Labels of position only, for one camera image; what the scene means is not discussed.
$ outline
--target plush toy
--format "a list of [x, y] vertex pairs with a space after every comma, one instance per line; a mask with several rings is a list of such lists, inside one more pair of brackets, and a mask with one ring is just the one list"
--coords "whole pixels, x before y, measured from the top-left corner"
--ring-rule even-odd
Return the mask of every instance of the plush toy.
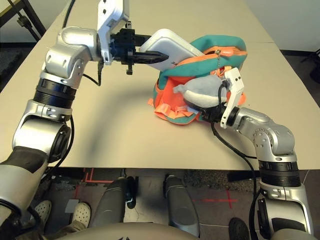
[[[173, 88], [173, 92], [181, 93], [188, 102], [201, 108], [211, 108], [218, 105], [218, 89], [222, 80], [217, 75], [194, 78], [186, 84]], [[221, 90], [221, 101], [227, 101], [227, 90]]]

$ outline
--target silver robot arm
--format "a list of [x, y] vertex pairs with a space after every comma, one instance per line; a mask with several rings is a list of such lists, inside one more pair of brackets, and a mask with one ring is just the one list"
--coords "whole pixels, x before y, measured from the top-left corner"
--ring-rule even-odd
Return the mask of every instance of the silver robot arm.
[[264, 196], [258, 200], [261, 235], [270, 239], [281, 229], [296, 229], [313, 235], [292, 132], [265, 114], [245, 107], [229, 120], [229, 125], [250, 139], [255, 147], [261, 175], [259, 184]]
[[8, 239], [17, 234], [12, 229], [19, 229], [18, 219], [28, 209], [48, 164], [65, 154], [71, 135], [66, 122], [72, 117], [85, 66], [100, 59], [93, 29], [64, 28], [48, 51], [35, 95], [15, 131], [13, 151], [0, 163], [0, 232]]

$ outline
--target red tape mark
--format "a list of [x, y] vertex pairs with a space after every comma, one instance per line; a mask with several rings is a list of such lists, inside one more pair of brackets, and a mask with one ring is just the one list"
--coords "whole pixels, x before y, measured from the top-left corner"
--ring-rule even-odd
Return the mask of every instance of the red tape mark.
[[226, 195], [228, 196], [228, 202], [229, 202], [229, 208], [232, 209], [232, 204], [231, 204], [231, 201], [230, 201], [230, 193], [229, 193], [229, 190], [226, 189]]
[[238, 199], [200, 199], [203, 203], [236, 203]]
[[110, 183], [113, 182], [113, 181], [110, 181], [110, 180], [92, 180], [92, 177], [94, 175], [94, 169], [93, 168], [91, 169], [90, 179], [88, 179], [88, 175], [89, 175], [89, 173], [87, 172], [85, 174], [85, 180], [84, 180], [86, 183], [110, 184]]

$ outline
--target floor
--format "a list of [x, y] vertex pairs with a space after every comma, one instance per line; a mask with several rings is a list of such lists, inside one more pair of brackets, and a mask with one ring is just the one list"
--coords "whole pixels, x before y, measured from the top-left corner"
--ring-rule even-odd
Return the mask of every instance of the floor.
[[[309, 76], [310, 71], [314, 68], [313, 62], [300, 63], [303, 59], [300, 56], [285, 56], [285, 58], [320, 106], [320, 84], [314, 82]], [[2, 81], [1, 84], [4, 87], [6, 82]], [[117, 179], [120, 172], [120, 169], [85, 169], [83, 173], [80, 171], [80, 177], [56, 177], [51, 184], [41, 186], [32, 206], [34, 207], [41, 200], [52, 201], [52, 212], [45, 233], [55, 233], [70, 223], [72, 215], [65, 213], [70, 199], [79, 199], [88, 203], [91, 206], [92, 217], [94, 217], [103, 192], [110, 181]], [[167, 173], [185, 179], [199, 216], [200, 239], [228, 240], [228, 223], [233, 217], [241, 218], [248, 224], [249, 207], [252, 201], [250, 192], [252, 180], [230, 185], [226, 181], [227, 171], [199, 170], [196, 175], [193, 175], [194, 179], [190, 179], [189, 172], [178, 169], [127, 169], [128, 176], [139, 176], [139, 192], [136, 207], [126, 209], [125, 222], [168, 224], [167, 203], [162, 193], [162, 184]], [[305, 170], [300, 171], [302, 180], [306, 173]], [[320, 239], [320, 170], [308, 172], [305, 187], [314, 225], [314, 235]], [[255, 227], [258, 229], [257, 217], [255, 220]]]

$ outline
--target black cable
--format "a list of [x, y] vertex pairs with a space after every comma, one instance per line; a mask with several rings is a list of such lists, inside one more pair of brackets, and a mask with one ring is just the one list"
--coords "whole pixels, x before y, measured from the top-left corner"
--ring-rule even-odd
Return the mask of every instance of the black cable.
[[[222, 109], [222, 101], [221, 101], [222, 88], [227, 88], [226, 81], [222, 82], [222, 84], [220, 85], [220, 87], [218, 89], [218, 104], [219, 104], [218, 109], [220, 110], [220, 111], [218, 111], [218, 113], [220, 113], [221, 109]], [[229, 149], [231, 149], [238, 156], [240, 156], [248, 164], [248, 166], [251, 169], [252, 179], [253, 179], [253, 198], [252, 198], [252, 203], [251, 203], [250, 211], [249, 211], [249, 230], [250, 230], [251, 240], [258, 240], [258, 236], [257, 236], [256, 229], [255, 229], [255, 211], [256, 211], [256, 201], [257, 201], [259, 194], [261, 193], [261, 190], [259, 189], [259, 191], [257, 192], [257, 178], [256, 178], [255, 169], [253, 168], [253, 166], [251, 165], [251, 163], [247, 159], [247, 158], [256, 159], [256, 157], [248, 156], [248, 155], [244, 154], [243, 152], [239, 151], [238, 149], [236, 149], [230, 143], [228, 143], [217, 132], [214, 122], [211, 123], [211, 129], [212, 129], [213, 135], [215, 135], [224, 145], [226, 145]]]
[[68, 10], [66, 11], [66, 15], [64, 17], [62, 28], [65, 28], [67, 26], [68, 18], [71, 12], [72, 7], [74, 6], [76, 0], [71, 0], [70, 5], [68, 7]]
[[68, 146], [65, 154], [60, 159], [60, 161], [53, 168], [51, 168], [47, 172], [47, 174], [41, 179], [40, 184], [42, 184], [45, 180], [47, 180], [50, 176], [52, 176], [54, 171], [63, 163], [63, 161], [66, 159], [68, 153], [70, 152], [71, 147], [72, 147], [72, 145], [74, 143], [74, 139], [75, 139], [75, 123], [74, 123], [74, 119], [73, 119], [72, 115], [71, 115], [71, 118], [70, 118], [70, 125], [71, 125], [71, 138], [70, 138], [70, 143], [69, 143], [69, 146]]
[[94, 82], [97, 86], [101, 86], [101, 78], [99, 79], [99, 82], [97, 82], [96, 80], [94, 80], [92, 77], [90, 77], [87, 74], [83, 74], [82, 76], [86, 77], [87, 79], [90, 79], [92, 82]]
[[249, 160], [246, 158], [246, 155], [243, 154], [241, 151], [236, 149], [234, 146], [232, 146], [230, 143], [228, 143], [216, 130], [214, 123], [211, 124], [211, 129], [213, 132], [213, 135], [215, 135], [224, 145], [226, 145], [229, 149], [234, 151], [238, 156], [240, 156], [250, 167], [251, 172], [252, 172], [252, 179], [253, 179], [253, 195], [257, 193], [257, 178], [256, 178], [256, 173], [255, 169], [252, 166], [252, 164], [249, 162]]
[[35, 230], [37, 230], [37, 229], [39, 228], [39, 226], [40, 226], [41, 218], [40, 218], [39, 214], [37, 213], [37, 211], [34, 210], [31, 206], [29, 206], [29, 207], [27, 208], [27, 211], [33, 216], [33, 218], [34, 218], [34, 225], [33, 225], [33, 226], [30, 226], [30, 227], [22, 228], [22, 229], [19, 231], [19, 233], [18, 233], [17, 236], [20, 236], [20, 235], [22, 235], [22, 234], [28, 233], [28, 232], [30, 232], [30, 231], [35, 231]]
[[20, 24], [20, 26], [25, 27], [31, 33], [33, 38], [38, 42], [40, 40], [40, 37], [32, 29], [32, 25], [31, 25], [29, 19], [20, 13], [20, 11], [17, 9], [16, 5], [11, 0], [7, 0], [7, 1], [10, 3], [12, 8], [15, 10], [15, 12], [18, 14], [19, 18], [18, 18], [17, 22]]
[[256, 201], [261, 193], [261, 188], [259, 191], [253, 196], [253, 200], [250, 206], [249, 211], [249, 229], [250, 229], [250, 236], [251, 240], [258, 240], [258, 235], [255, 228], [255, 212], [256, 212]]

